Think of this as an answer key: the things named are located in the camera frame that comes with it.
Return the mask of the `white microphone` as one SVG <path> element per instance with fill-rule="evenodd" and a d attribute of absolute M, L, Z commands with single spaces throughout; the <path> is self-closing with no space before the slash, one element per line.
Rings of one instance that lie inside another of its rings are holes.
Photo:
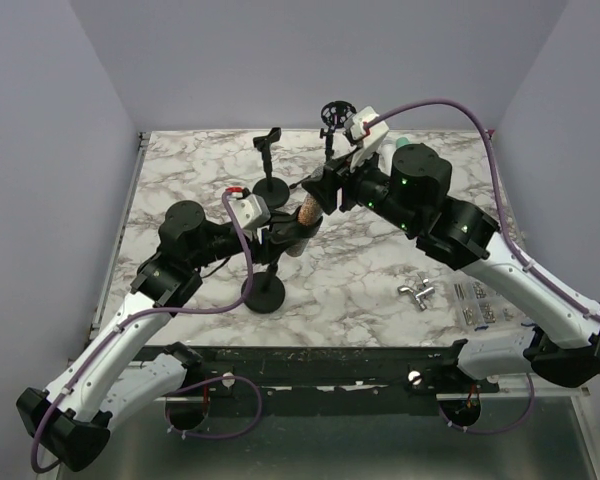
<path fill-rule="evenodd" d="M 396 146 L 393 141 L 383 142 L 380 147 L 380 154 L 384 158 L 388 158 L 389 160 L 392 159 L 395 151 L 396 151 Z"/>

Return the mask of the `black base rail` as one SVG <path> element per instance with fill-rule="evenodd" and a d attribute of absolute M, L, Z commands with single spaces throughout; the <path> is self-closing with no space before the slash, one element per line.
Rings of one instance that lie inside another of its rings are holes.
<path fill-rule="evenodd" d="M 438 398 L 498 392 L 457 366 L 460 347 L 187 347 L 144 346 L 133 361 L 146 366 L 162 353 L 185 362 L 186 384 L 235 374 L 258 386 L 212 385 L 167 401 L 179 414 L 216 418 L 434 415 Z"/>

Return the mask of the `black round base clip stand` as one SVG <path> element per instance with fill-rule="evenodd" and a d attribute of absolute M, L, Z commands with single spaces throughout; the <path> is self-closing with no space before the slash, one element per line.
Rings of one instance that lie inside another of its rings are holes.
<path fill-rule="evenodd" d="M 282 280 L 278 277 L 281 257 L 274 263 L 263 265 L 266 267 L 263 272 L 254 274 L 253 285 L 245 301 L 245 305 L 252 312 L 258 314 L 273 313 L 282 306 L 286 297 L 286 290 Z"/>

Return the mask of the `glitter silver mesh microphone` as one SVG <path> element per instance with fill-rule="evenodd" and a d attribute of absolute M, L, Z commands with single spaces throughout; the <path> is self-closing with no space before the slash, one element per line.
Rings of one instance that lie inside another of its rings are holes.
<path fill-rule="evenodd" d="M 308 233 L 286 250 L 286 254 L 290 257 L 296 258 L 302 255 L 310 239 L 315 236 L 316 231 L 320 228 L 323 209 L 314 198 L 314 195 L 309 192 L 309 188 L 305 187 L 304 184 L 308 182 L 309 185 L 313 185 L 314 183 L 319 182 L 322 179 L 323 174 L 324 167 L 320 166 L 314 170 L 306 180 L 301 182 L 306 195 L 298 210 L 297 221 L 308 231 Z"/>

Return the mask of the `clear screw organizer box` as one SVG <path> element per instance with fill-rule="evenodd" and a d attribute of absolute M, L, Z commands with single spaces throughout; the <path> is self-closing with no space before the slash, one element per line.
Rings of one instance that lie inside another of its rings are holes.
<path fill-rule="evenodd" d="M 456 317 L 465 330 L 503 330 L 514 327 L 520 319 L 508 301 L 481 282 L 455 281 L 452 290 Z"/>

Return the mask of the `black tripod shock mount stand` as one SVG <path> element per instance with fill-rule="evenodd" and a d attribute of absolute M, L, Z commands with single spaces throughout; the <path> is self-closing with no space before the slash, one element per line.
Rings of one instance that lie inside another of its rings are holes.
<path fill-rule="evenodd" d="M 335 153 L 333 148 L 335 133 L 342 130 L 346 121 L 356 112 L 356 107 L 344 100 L 331 101 L 321 108 L 320 117 L 323 127 L 319 131 L 319 137 L 324 140 L 325 160 L 330 160 Z"/>

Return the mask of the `mint green microphone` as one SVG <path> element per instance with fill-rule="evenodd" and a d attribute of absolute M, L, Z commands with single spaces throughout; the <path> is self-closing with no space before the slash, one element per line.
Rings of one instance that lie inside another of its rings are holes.
<path fill-rule="evenodd" d="M 396 148 L 400 149 L 405 146 L 410 146 L 411 141 L 406 137 L 399 137 L 395 142 Z"/>

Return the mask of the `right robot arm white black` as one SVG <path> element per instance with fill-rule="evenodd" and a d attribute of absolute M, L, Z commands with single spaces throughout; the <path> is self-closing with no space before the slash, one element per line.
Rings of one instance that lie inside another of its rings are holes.
<path fill-rule="evenodd" d="M 600 303 L 568 289 L 507 245 L 499 223 L 448 194 L 452 165 L 424 144 L 397 149 L 389 173 L 349 156 L 318 168 L 302 187 L 325 214 L 365 207 L 399 228 L 426 256 L 490 287 L 533 325 L 483 340 L 463 340 L 440 379 L 460 392 L 493 375 L 535 373 L 574 388 L 600 374 Z"/>

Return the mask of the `chrome faucet fitting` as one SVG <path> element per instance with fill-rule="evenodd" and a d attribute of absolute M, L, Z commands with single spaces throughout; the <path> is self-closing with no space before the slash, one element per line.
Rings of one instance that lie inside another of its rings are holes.
<path fill-rule="evenodd" d="M 414 285 L 400 285 L 396 291 L 401 296 L 409 296 L 420 311 L 426 311 L 426 300 L 435 293 L 435 287 L 427 276 L 417 275 L 418 281 Z"/>

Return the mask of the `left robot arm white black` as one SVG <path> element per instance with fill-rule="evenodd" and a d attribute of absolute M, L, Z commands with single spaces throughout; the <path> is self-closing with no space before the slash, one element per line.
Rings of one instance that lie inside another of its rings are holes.
<path fill-rule="evenodd" d="M 202 380 L 194 351 L 177 344 L 138 372 L 128 365 L 159 330 L 188 307 L 202 286 L 201 269 L 241 254 L 246 279 L 239 297 L 207 315 L 228 313 L 252 299 L 254 267 L 274 265 L 280 255 L 300 255 L 322 223 L 322 209 L 307 196 L 292 214 L 271 210 L 264 199 L 228 189 L 222 203 L 229 222 L 207 220 L 203 207 L 180 201 L 168 208 L 158 229 L 156 252 L 137 270 L 116 315 L 79 357 L 43 389 L 28 388 L 16 402 L 33 439 L 32 470 L 45 474 L 59 465 L 73 471 L 89 466 L 113 431 L 157 398 L 194 393 Z"/>

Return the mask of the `aluminium extrusion frame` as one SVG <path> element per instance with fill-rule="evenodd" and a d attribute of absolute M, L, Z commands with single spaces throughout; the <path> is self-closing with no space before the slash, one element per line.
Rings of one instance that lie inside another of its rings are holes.
<path fill-rule="evenodd" d="M 130 186 L 128 187 L 124 204 L 121 219 L 119 221 L 119 225 L 117 227 L 117 232 L 114 238 L 113 250 L 110 256 L 109 264 L 107 267 L 107 273 L 105 276 L 105 281 L 103 287 L 100 291 L 100 296 L 98 299 L 98 303 L 96 306 L 95 313 L 93 318 L 89 324 L 89 329 L 87 333 L 87 340 L 85 346 L 91 342 L 92 339 L 95 338 L 95 335 L 100 331 L 102 321 L 104 318 L 107 301 L 109 298 L 109 294 L 111 291 L 111 285 L 114 278 L 114 273 L 116 269 L 117 260 L 119 257 L 120 248 L 122 245 L 122 241 L 124 238 L 126 224 L 128 222 L 129 214 L 132 208 L 133 200 L 135 197 L 135 193 L 137 190 L 139 178 L 141 175 L 141 170 L 144 164 L 144 160 L 146 157 L 146 152 L 148 150 L 148 145 L 150 142 L 150 138 L 152 135 L 152 131 L 141 131 L 138 133 L 138 148 L 136 154 L 136 160 L 133 164 L 133 171 L 131 176 Z M 33 443 L 30 449 L 30 458 L 29 463 L 32 471 L 35 474 L 35 479 L 42 479 L 45 475 L 53 472 L 59 465 L 60 461 L 55 459 L 48 465 L 41 465 L 39 460 L 40 447 L 42 446 L 42 438 L 46 427 L 48 426 L 52 415 L 56 411 L 59 403 L 62 401 L 60 395 L 56 396 L 53 401 L 49 404 L 49 407 L 45 410 L 41 418 L 40 424 L 34 429 Z"/>

